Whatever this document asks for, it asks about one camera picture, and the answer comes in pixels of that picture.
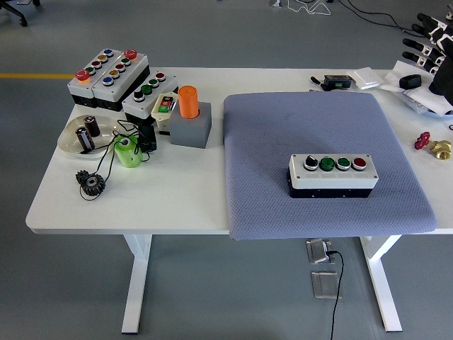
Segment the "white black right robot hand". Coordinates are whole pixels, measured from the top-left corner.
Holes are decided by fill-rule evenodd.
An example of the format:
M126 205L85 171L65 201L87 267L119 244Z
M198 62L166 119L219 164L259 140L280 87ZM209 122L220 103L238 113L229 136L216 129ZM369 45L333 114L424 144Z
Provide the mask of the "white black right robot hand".
M412 29L428 38L432 47L404 38L403 44L421 55L403 52L402 56L433 75L429 90L444 96L452 104L452 23L444 23L424 13L419 13L417 19L422 25L413 24Z

